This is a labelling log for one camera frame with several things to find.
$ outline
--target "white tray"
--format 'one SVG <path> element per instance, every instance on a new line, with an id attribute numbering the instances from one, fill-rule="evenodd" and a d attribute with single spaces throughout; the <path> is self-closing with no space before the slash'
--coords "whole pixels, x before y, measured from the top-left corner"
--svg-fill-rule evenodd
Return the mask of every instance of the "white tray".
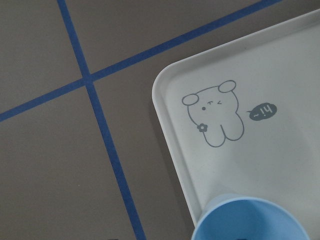
<path id="1" fill-rule="evenodd" d="M 152 99 L 194 224 L 238 193 L 320 240 L 320 10 L 169 65 Z"/>

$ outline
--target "blue tape line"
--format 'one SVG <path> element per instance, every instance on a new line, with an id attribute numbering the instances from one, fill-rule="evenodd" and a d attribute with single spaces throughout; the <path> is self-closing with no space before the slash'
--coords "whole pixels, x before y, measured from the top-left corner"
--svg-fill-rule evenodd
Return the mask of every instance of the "blue tape line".
<path id="1" fill-rule="evenodd" d="M 113 142 L 106 118 L 102 111 L 102 107 L 94 87 L 94 84 L 91 82 L 86 85 L 86 89 L 93 107 L 93 111 L 98 122 L 104 145 L 107 148 L 107 153 L 115 174 L 116 181 L 120 188 L 120 192 L 129 215 L 131 225 L 137 240 L 146 240 L 146 236 L 138 216 L 135 203 L 130 193 L 129 186 L 127 184 L 124 171 L 121 167 L 120 160 L 116 151 L 115 144 Z"/>
<path id="2" fill-rule="evenodd" d="M 251 5 L 251 6 L 248 6 L 248 7 L 246 7 L 246 8 L 243 8 L 243 9 L 235 12 L 235 13 L 238 13 L 238 12 L 243 11 L 243 12 L 242 12 L 242 15 L 239 14 L 238 17 L 235 18 L 233 21 L 235 21 L 235 20 L 237 20 L 237 19 L 240 19 L 240 18 L 242 18 L 242 17 L 245 17 L 245 16 L 247 16 L 247 15 L 249 15 L 249 14 L 251 14 L 251 13 L 254 13 L 254 12 L 258 11 L 258 10 L 261 10 L 261 9 L 263 9 L 263 8 L 266 8 L 266 7 L 269 7 L 269 6 L 273 5 L 273 4 L 278 3 L 278 2 L 281 2 L 281 1 L 282 1 L 282 0 L 262 0 L 262 1 L 260 1 L 260 2 L 257 2 L 257 3 L 255 3 L 255 4 Z M 91 80 L 92 80 L 92 81 L 99 80 L 99 79 L 104 78 L 104 77 L 106 77 L 106 76 L 108 76 L 108 75 L 111 75 L 111 74 L 113 74 L 113 73 L 116 73 L 116 72 L 118 72 L 118 71 L 120 71 L 120 70 L 122 70 L 122 69 L 125 69 L 125 68 L 127 68 L 127 67 L 130 67 L 130 66 L 132 66 L 132 65 L 134 65 L 134 64 L 136 64 L 136 63 L 139 63 L 139 62 L 141 62 L 141 61 L 143 61 L 143 60 L 145 60 L 145 59 L 147 59 L 147 58 L 150 58 L 150 57 L 152 57 L 152 56 L 154 56 L 154 55 L 156 55 L 156 54 L 158 54 L 158 53 L 162 53 L 162 52 L 164 52 L 165 50 L 168 50 L 168 49 L 170 49 L 170 48 L 173 48 L 174 46 L 177 46 L 177 45 L 173 45 L 173 42 L 170 43 L 171 41 L 173 41 L 173 39 L 166 42 L 166 43 L 169 42 L 168 46 L 171 45 L 171 47 L 165 48 L 166 45 L 163 43 L 163 44 L 160 44 L 160 45 L 155 46 L 155 47 L 153 47 L 153 48 L 150 48 L 150 49 L 148 49 L 148 50 L 146 50 L 146 51 L 143 51 L 143 52 L 141 52 L 141 53 L 138 53 L 137 55 L 134 55 L 134 56 L 132 56 L 132 57 L 129 57 L 129 58 L 125 59 L 125 60 L 122 60 L 122 61 L 120 61 L 120 62 L 118 62 L 118 63 L 115 63 L 115 64 L 113 64 L 113 65 L 111 65 L 111 66 L 108 66 L 108 67 L 106 67 L 106 68 L 104 68 L 104 69 L 102 69 L 102 70 L 99 70 L 99 71 L 97 71 L 97 72 L 95 72 L 95 73 L 93 73 L 93 74 L 91 75 Z M 69 93 L 69 92 L 70 92 L 70 91 L 66 91 L 66 92 L 62 91 L 61 94 L 56 94 L 56 97 L 59 97 L 59 96 L 61 96 L 61 95 L 63 95 L 63 94 Z M 45 95 L 43 95 L 43 96 L 40 96 L 40 97 L 35 98 L 34 100 L 28 101 L 28 102 L 26 102 L 26 103 L 24 103 L 24 104 L 21 104 L 21 105 L 19 105 L 19 106 L 17 106 L 17 107 L 14 107 L 14 108 L 12 108 L 12 109 L 10 109 L 10 110 L 8 110 L 8 111 L 5 111 L 5 112 L 3 112 L 3 113 L 0 114 L 0 122 L 3 121 L 3 120 L 6 120 L 6 119 L 8 119 L 8 118 L 11 118 L 11 117 L 13 117 L 13 116 L 15 116 L 15 115 L 17 115 L 17 114 L 23 113 L 23 112 L 25 112 L 25 111 L 27 111 L 27 110 L 29 110 L 29 109 L 32 109 L 32 108 L 34 108 L 34 107 L 36 107 L 36 106 L 38 106 L 38 105 L 40 105 L 40 104 L 43 104 L 43 103 L 45 103 L 45 102 L 47 102 L 47 101 L 50 101 L 50 100 L 52 100 L 52 99 L 54 99 L 54 98 L 56 98 L 56 97 L 48 97 L 48 98 L 47 98 L 47 95 L 45 94 Z"/>
<path id="3" fill-rule="evenodd" d="M 84 86 L 84 82 L 82 79 L 79 79 L 77 81 L 71 82 L 65 86 L 62 86 L 56 90 L 53 90 L 51 92 L 48 92 L 42 96 L 39 96 L 37 98 L 34 98 L 30 101 L 25 102 L 24 104 L 21 104 L 19 106 L 16 106 L 8 111 L 5 111 L 0 114 L 0 122 L 12 118 L 15 115 L 21 114 L 27 110 L 30 110 L 36 106 L 39 106 L 41 104 L 44 104 L 52 99 L 55 99 L 57 97 L 60 97 L 64 94 L 70 93 L 73 90 L 76 90 L 80 87 Z"/>
<path id="4" fill-rule="evenodd" d="M 65 24 L 66 30 L 68 32 L 68 35 L 73 47 L 74 54 L 76 56 L 81 74 L 83 76 L 83 82 L 85 84 L 88 96 L 90 98 L 93 112 L 94 112 L 96 121 L 98 123 L 106 151 L 109 155 L 112 169 L 113 169 L 118 187 L 120 189 L 120 192 L 124 201 L 124 205 L 128 213 L 135 237 L 137 240 L 146 240 L 145 232 L 143 230 L 136 206 L 134 204 L 132 195 L 130 193 L 130 189 L 129 189 L 124 171 L 121 167 L 121 163 L 116 151 L 116 147 L 113 142 L 102 106 L 100 104 L 98 94 L 92 82 L 88 65 L 87 65 L 85 56 L 83 54 L 83 51 L 81 49 L 80 42 L 79 42 L 76 30 L 74 28 L 74 25 L 72 23 L 66 2 L 65 0 L 57 0 L 57 1 L 58 1 L 58 5 L 61 11 L 61 15 Z"/>
<path id="5" fill-rule="evenodd" d="M 81 74 L 83 77 L 87 77 L 90 75 L 89 72 L 89 68 L 88 65 L 86 63 L 86 59 L 85 56 L 83 54 L 83 51 L 81 49 L 81 45 L 76 33 L 76 30 L 74 28 L 74 25 L 72 23 L 71 17 L 70 17 L 70 13 L 69 10 L 67 8 L 67 4 L 64 0 L 57 0 L 60 11 L 61 11 L 61 15 L 64 21 L 64 25 L 65 28 L 67 30 L 67 33 L 69 35 L 71 44 L 72 44 L 72 48 L 75 54 L 75 58 L 78 62 Z"/>
<path id="6" fill-rule="evenodd" d="M 122 61 L 117 62 L 117 63 L 115 63 L 115 64 L 113 64 L 111 66 L 108 66 L 108 67 L 106 67 L 104 69 L 101 69 L 101 70 L 99 70 L 99 71 L 97 71 L 97 72 L 95 72 L 95 73 L 93 73 L 91 75 L 92 81 L 96 81 L 96 80 L 104 78 L 104 77 L 106 77 L 108 75 L 111 75 L 113 73 L 116 73 L 116 72 L 118 72 L 118 71 L 120 71 L 122 69 L 130 67 L 130 66 L 132 66 L 132 65 L 134 65 L 136 63 L 139 63 L 139 62 L 141 62 L 143 60 L 146 60 L 146 59 L 148 59 L 150 57 L 153 57 L 153 56 L 155 56 L 157 54 L 160 54 L 160 53 L 162 53 L 162 52 L 164 52 L 166 50 L 169 50 L 169 49 L 171 49 L 173 47 L 176 47 L 176 46 L 178 46 L 180 44 L 183 44 L 183 43 L 185 43 L 187 41 L 190 41 L 190 40 L 192 40 L 194 38 L 197 38 L 197 37 L 199 37 L 199 36 L 201 36 L 203 34 L 206 34 L 206 33 L 210 32 L 210 31 L 218 29 L 218 28 L 220 28 L 220 27 L 222 27 L 224 25 L 232 23 L 232 22 L 234 22 L 234 21 L 236 21 L 236 20 L 238 20 L 240 18 L 248 16 L 248 15 L 254 13 L 254 12 L 257 12 L 257 11 L 259 11 L 261 9 L 264 9 L 266 7 L 269 7 L 269 6 L 273 5 L 273 4 L 281 2 L 281 1 L 282 0 L 262 0 L 262 1 L 259 1 L 259 2 L 255 3 L 255 4 L 252 4 L 250 6 L 242 8 L 242 9 L 240 9 L 238 11 L 235 11 L 235 12 L 233 12 L 233 13 L 227 15 L 227 16 L 219 18 L 219 19 L 217 19 L 215 21 L 212 21 L 212 22 L 210 22 L 210 23 L 208 23 L 206 25 L 198 27 L 198 28 L 196 28 L 196 29 L 194 29 L 192 31 L 189 31 L 189 32 L 187 32 L 185 34 L 177 36 L 177 37 L 175 37 L 175 38 L 173 38 L 171 40 L 168 40 L 168 41 L 166 41 L 164 43 L 161 43 L 161 44 L 159 44 L 157 46 L 154 46 L 154 47 L 152 47 L 152 48 L 150 48 L 148 50 L 140 52 L 140 53 L 138 53 L 138 54 L 136 54 L 134 56 L 131 56 L 131 57 L 125 59 L 125 60 L 122 60 Z"/>

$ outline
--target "bear face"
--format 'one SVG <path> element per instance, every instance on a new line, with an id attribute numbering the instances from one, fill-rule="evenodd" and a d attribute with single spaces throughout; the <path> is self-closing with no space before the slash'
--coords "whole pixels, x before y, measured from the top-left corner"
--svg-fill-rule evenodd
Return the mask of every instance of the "bear face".
<path id="1" fill-rule="evenodd" d="M 211 147 L 222 146 L 226 139 L 236 141 L 244 134 L 235 88 L 236 82 L 228 80 L 182 98 L 190 120 Z"/>

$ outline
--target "tray rim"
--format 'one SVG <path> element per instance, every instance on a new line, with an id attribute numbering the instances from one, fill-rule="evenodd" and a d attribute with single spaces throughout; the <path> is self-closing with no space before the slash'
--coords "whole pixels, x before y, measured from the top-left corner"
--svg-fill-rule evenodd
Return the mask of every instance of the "tray rim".
<path id="1" fill-rule="evenodd" d="M 269 26 L 267 28 L 264 28 L 262 30 L 253 32 L 249 35 L 237 38 L 235 40 L 232 40 L 230 42 L 224 43 L 222 45 L 216 46 L 214 48 L 205 50 L 203 52 L 197 53 L 195 55 L 189 56 L 187 58 L 184 58 L 182 60 L 179 60 L 177 62 L 171 63 L 170 65 L 166 66 L 155 78 L 153 86 L 152 86 L 152 102 L 167 144 L 167 147 L 169 149 L 172 162 L 175 168 L 175 171 L 177 173 L 180 186 L 183 191 L 183 195 L 185 197 L 185 201 L 188 206 L 189 213 L 191 215 L 192 221 L 194 226 L 197 225 L 197 222 L 199 220 L 200 216 L 196 216 L 194 213 L 194 202 L 198 203 L 198 210 L 201 210 L 200 203 L 197 197 L 197 194 L 194 190 L 194 187 L 192 187 L 192 190 L 187 189 L 187 185 L 193 185 L 190 177 L 185 178 L 184 175 L 188 173 L 188 168 L 185 166 L 185 162 L 183 159 L 182 150 L 180 149 L 180 145 L 176 145 L 175 143 L 179 142 L 177 139 L 177 136 L 175 134 L 170 134 L 169 132 L 174 132 L 174 128 L 171 124 L 170 119 L 167 117 L 167 115 L 164 114 L 166 112 L 166 105 L 164 103 L 164 99 L 161 94 L 161 86 L 164 84 L 165 80 L 168 80 L 166 78 L 166 75 L 170 75 L 172 73 L 177 72 L 177 69 L 179 69 L 180 65 L 187 64 L 188 62 L 195 61 L 199 58 L 204 57 L 205 55 L 211 55 L 214 52 L 217 51 L 225 51 L 228 50 L 230 46 L 233 46 L 237 43 L 245 42 L 246 40 L 250 40 L 254 37 L 259 37 L 263 34 L 269 34 L 270 32 L 275 32 L 276 35 L 273 37 L 273 39 L 276 39 L 278 37 L 284 37 L 285 35 L 298 31 L 299 29 L 303 29 L 307 27 L 308 25 L 311 25 L 312 23 L 315 23 L 317 20 L 320 20 L 320 9 L 305 13 L 303 15 L 297 16 L 295 18 L 280 22 L 278 24 Z"/>

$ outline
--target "gray floor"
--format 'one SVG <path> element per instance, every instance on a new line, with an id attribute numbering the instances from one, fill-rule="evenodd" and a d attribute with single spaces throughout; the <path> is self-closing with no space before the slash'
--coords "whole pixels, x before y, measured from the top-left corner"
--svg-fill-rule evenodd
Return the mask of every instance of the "gray floor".
<path id="1" fill-rule="evenodd" d="M 66 0 L 91 73 L 254 0 Z M 167 65 L 320 8 L 283 0 L 97 80 L 146 239 L 194 229 L 151 90 Z M 0 2 L 0 113 L 81 78 L 55 1 Z M 0 122 L 0 240 L 134 240 L 86 88 Z"/>

